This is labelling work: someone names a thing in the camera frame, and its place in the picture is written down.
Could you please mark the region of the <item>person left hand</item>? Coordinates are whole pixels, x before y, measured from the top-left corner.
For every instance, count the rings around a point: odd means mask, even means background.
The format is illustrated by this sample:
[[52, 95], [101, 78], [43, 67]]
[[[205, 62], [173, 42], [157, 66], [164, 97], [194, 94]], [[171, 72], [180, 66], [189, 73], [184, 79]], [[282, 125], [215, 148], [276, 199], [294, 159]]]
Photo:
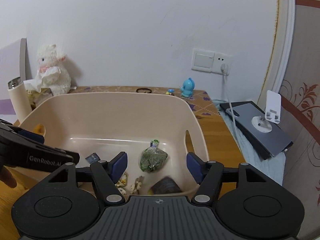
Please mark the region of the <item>person left hand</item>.
[[15, 188], [17, 186], [16, 179], [5, 166], [1, 168], [0, 181], [10, 188]]

